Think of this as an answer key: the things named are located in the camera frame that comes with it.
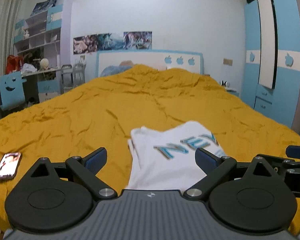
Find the mustard yellow bed cover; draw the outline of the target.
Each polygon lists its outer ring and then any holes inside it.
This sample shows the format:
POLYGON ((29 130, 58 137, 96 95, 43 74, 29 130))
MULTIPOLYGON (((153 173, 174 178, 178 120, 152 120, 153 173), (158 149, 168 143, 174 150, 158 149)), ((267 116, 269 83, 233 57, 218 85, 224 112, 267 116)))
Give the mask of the mustard yellow bed cover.
POLYGON ((131 130, 166 131, 188 121, 210 130, 237 161, 251 161, 259 153, 284 157, 287 146, 300 146, 300 135, 254 111, 207 75, 137 65, 0 119, 0 160, 6 153, 22 154, 15 178, 0 182, 0 239, 10 226, 5 199, 38 158, 63 162, 104 147, 108 161, 100 178, 121 191, 132 168, 131 130))

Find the grey metal rack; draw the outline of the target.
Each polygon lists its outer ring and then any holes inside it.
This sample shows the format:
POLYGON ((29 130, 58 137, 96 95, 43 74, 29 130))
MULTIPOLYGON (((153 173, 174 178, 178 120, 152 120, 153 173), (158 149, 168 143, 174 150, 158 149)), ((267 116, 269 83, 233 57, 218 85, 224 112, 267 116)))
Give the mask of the grey metal rack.
POLYGON ((85 83, 86 64, 76 63, 61 66, 62 93, 66 93, 85 83))

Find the smartphone with lit screen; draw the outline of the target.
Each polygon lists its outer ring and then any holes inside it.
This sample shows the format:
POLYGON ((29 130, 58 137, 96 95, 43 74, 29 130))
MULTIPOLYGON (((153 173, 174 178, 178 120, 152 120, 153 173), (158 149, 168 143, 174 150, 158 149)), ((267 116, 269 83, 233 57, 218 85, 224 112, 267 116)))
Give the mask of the smartphone with lit screen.
POLYGON ((12 180, 16 176, 21 156, 20 152, 4 154, 0 161, 0 181, 12 180))

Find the red bag on desk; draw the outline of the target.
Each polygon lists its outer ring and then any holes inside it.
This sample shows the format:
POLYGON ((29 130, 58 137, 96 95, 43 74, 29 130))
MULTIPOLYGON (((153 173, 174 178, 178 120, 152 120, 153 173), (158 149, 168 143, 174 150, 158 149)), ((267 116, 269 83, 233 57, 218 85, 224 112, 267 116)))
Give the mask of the red bag on desk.
POLYGON ((23 61, 22 57, 9 55, 7 57, 5 74, 10 74, 12 72, 21 71, 23 64, 24 64, 24 61, 23 61))

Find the blue smiley chair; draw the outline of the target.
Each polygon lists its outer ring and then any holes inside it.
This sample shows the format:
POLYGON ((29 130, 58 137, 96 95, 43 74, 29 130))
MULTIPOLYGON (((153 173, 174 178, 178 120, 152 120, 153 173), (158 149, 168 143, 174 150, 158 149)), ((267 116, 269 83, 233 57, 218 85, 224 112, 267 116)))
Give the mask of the blue smiley chair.
POLYGON ((23 83, 26 79, 22 78, 21 72, 12 72, 0 77, 0 96, 2 111, 14 109, 25 103, 23 83))

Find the blue pillow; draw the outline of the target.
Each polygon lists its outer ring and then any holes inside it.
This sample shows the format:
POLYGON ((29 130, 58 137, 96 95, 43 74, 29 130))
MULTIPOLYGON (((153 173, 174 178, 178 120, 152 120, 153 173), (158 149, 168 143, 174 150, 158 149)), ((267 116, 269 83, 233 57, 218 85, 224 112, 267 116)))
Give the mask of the blue pillow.
POLYGON ((102 70, 100 74, 100 77, 120 74, 122 72, 129 70, 132 67, 134 67, 134 63, 132 61, 130 60, 122 61, 119 65, 111 65, 104 68, 104 70, 102 70))

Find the beige wall switch plate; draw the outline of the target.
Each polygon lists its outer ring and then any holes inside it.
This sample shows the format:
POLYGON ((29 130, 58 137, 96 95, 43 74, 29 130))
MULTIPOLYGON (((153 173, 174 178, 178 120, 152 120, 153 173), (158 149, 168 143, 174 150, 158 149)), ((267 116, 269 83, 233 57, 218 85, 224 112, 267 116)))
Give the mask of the beige wall switch plate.
POLYGON ((232 66, 233 60, 232 59, 223 59, 223 64, 227 65, 227 66, 232 66))

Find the desk with blue drawers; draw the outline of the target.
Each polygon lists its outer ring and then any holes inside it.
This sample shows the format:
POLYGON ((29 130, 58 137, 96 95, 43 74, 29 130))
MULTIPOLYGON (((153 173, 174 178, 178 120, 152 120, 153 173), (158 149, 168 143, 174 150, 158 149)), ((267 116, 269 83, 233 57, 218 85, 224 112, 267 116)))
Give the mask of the desk with blue drawers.
POLYGON ((25 103, 7 111, 2 111, 0 108, 0 119, 5 113, 19 110, 28 103, 43 102, 62 94, 60 68, 51 68, 32 73, 21 73, 21 75, 23 79, 26 79, 26 82, 23 83, 25 103))

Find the wall shelf unit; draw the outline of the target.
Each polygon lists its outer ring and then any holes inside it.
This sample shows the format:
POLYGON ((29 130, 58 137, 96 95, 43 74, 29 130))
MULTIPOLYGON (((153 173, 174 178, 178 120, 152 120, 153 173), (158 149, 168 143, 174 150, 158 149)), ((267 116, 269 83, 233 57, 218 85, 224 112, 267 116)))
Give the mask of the wall shelf unit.
POLYGON ((28 51, 58 44, 61 40, 63 5, 20 20, 14 26, 14 54, 21 55, 28 51))

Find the white blue headboard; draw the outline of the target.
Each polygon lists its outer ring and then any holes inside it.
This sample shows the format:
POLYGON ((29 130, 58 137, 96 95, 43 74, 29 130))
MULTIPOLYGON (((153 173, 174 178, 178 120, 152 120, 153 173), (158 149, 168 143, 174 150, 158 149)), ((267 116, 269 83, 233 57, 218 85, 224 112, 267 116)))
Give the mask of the white blue headboard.
POLYGON ((204 74, 203 55, 179 50, 104 50, 96 54, 95 76, 100 77, 105 68, 119 66, 123 61, 144 64, 158 70, 172 68, 204 74))

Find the anime wall posters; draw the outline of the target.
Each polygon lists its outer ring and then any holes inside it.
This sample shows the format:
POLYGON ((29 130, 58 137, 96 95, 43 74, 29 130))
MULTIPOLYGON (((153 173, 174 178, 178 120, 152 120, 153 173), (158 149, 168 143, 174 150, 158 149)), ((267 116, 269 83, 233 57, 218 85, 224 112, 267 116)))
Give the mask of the anime wall posters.
POLYGON ((152 41, 151 31, 85 35, 73 38, 73 54, 89 54, 104 50, 148 50, 152 49, 152 41))

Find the blue white wardrobe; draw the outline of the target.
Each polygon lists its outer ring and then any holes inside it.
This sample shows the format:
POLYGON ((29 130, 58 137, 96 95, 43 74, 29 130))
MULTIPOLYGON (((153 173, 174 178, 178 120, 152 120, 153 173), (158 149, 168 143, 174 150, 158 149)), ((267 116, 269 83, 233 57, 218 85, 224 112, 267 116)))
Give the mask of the blue white wardrobe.
POLYGON ((245 5, 242 100, 300 135, 300 0, 245 5))

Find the white t-shirt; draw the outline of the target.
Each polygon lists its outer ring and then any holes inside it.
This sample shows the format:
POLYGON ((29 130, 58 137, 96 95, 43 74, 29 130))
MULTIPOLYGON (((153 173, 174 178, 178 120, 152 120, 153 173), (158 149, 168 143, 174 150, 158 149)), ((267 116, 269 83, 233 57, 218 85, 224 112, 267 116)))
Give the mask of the white t-shirt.
POLYGON ((222 157, 221 145, 211 131, 196 121, 159 132, 145 126, 130 132, 128 147, 132 169, 129 190, 180 190, 184 192, 206 174, 197 166, 198 148, 222 157))

